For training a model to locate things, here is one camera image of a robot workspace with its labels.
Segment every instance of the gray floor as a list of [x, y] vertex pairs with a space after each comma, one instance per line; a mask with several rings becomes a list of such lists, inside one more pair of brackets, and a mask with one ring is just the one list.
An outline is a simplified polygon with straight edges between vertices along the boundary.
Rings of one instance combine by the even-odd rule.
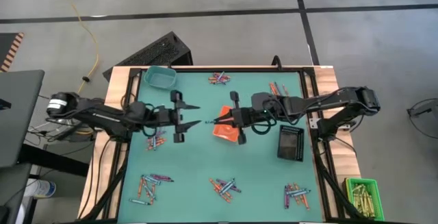
[[[141, 14], [254, 8], [297, 8], [296, 0], [74, 0], [82, 15]], [[304, 0], [308, 8], [409, 5], [438, 0]], [[0, 18], [74, 16], [65, 0], [0, 0]], [[434, 223], [438, 219], [438, 141], [415, 131], [406, 109], [438, 96], [438, 10], [309, 14], [321, 64], [334, 65], [340, 86], [366, 85], [377, 91], [382, 110], [354, 132], [364, 177], [378, 181], [388, 221]], [[99, 42], [101, 64], [82, 95], [104, 97], [101, 72], [174, 31], [192, 50], [197, 65], [311, 64], [299, 14], [157, 18], [97, 21], [87, 25]], [[11, 71], [46, 71], [42, 95], [76, 91], [94, 63], [94, 45], [77, 23], [3, 24], [0, 32], [24, 32]], [[44, 123], [46, 100], [39, 100], [31, 122]], [[436, 121], [417, 121], [438, 136]], [[72, 146], [59, 144], [54, 151]], [[89, 151], [78, 153], [80, 160]], [[72, 221], [83, 179], [54, 173], [51, 179], [71, 190], [38, 202], [34, 223]]]

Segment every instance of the teal table surface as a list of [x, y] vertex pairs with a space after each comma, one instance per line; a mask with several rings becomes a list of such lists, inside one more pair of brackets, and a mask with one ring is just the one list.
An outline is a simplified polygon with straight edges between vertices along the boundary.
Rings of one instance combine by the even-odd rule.
[[[183, 100], [201, 107], [182, 111], [183, 122], [202, 122], [189, 129], [184, 143], [174, 143], [174, 127], [165, 127], [167, 141], [157, 151], [146, 150], [148, 145], [143, 133], [133, 135], [120, 199], [119, 223], [322, 221], [305, 119], [296, 125], [305, 129], [303, 162], [276, 156], [279, 127], [287, 123], [279, 122], [264, 136], [255, 134], [251, 128], [245, 129], [245, 145], [214, 136], [214, 125], [205, 123], [217, 118], [223, 105], [233, 105], [229, 96], [232, 90], [239, 93], [241, 107], [250, 107], [252, 94], [270, 92], [269, 82], [277, 82], [280, 87], [285, 84], [290, 96], [301, 97], [298, 73], [227, 75], [231, 76], [227, 85], [213, 85], [207, 80], [211, 73], [177, 74], [175, 88], [183, 93]], [[156, 89], [144, 81], [140, 84], [138, 101], [173, 107], [169, 91]], [[175, 182], [156, 186], [157, 199], [152, 206], [129, 202], [129, 198], [137, 199], [140, 176], [150, 173], [170, 176]], [[209, 178], [235, 178], [242, 192], [230, 191], [233, 199], [227, 203], [213, 190]], [[284, 208], [284, 185], [291, 182], [311, 190], [307, 194], [310, 210], [303, 204], [298, 206], [293, 198], [289, 209]], [[140, 200], [149, 201], [144, 190]]]

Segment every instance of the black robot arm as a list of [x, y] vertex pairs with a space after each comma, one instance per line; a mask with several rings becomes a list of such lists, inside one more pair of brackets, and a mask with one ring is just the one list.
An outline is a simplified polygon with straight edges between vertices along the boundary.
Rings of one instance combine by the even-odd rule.
[[[380, 110], [377, 96], [373, 90], [366, 87], [345, 87], [328, 95], [320, 95], [308, 99], [300, 97], [283, 97], [266, 92], [253, 94], [251, 108], [239, 108], [239, 97], [236, 92], [230, 93], [235, 108], [228, 114], [214, 120], [215, 124], [231, 125], [240, 129], [239, 144], [245, 143], [242, 128], [252, 127], [258, 134], [266, 134], [277, 121], [287, 121], [296, 125], [304, 115], [344, 107], [343, 110], [329, 119], [318, 121], [318, 134], [321, 138], [334, 136], [337, 129], [360, 115], [372, 116]], [[268, 127], [258, 131], [256, 126]]]
[[59, 92], [52, 95], [47, 114], [51, 119], [77, 119], [92, 128], [104, 129], [110, 137], [121, 142], [129, 142], [132, 132], [143, 131], [145, 136], [153, 136], [146, 133], [145, 127], [174, 125], [174, 142], [184, 142], [183, 133], [200, 121], [182, 124], [179, 111], [199, 107], [185, 104], [182, 93], [176, 90], [170, 92], [170, 100], [174, 103], [173, 109], [162, 105], [149, 109], [151, 104], [134, 101], [124, 110], [119, 110], [105, 105], [102, 99], [87, 99], [73, 92]]

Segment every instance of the table leg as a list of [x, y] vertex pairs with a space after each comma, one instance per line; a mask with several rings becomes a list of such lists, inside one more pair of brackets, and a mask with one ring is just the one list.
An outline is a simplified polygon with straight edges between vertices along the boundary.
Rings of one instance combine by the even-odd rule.
[[24, 145], [21, 147], [20, 156], [18, 161], [28, 162], [38, 166], [47, 167], [49, 169], [55, 169], [65, 173], [71, 173], [74, 175], [87, 177], [88, 164], [76, 161], [57, 155], [31, 145]]

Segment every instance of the green basket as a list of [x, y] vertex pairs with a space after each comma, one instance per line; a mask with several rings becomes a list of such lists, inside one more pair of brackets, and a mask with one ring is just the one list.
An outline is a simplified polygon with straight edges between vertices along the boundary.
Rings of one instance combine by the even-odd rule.
[[348, 200], [350, 200], [351, 203], [355, 202], [355, 197], [353, 196], [353, 188], [356, 184], [365, 185], [368, 193], [371, 195], [372, 203], [374, 205], [374, 213], [376, 215], [374, 220], [384, 221], [385, 217], [383, 216], [381, 196], [378, 193], [377, 181], [374, 179], [347, 178], [345, 180], [345, 187]]

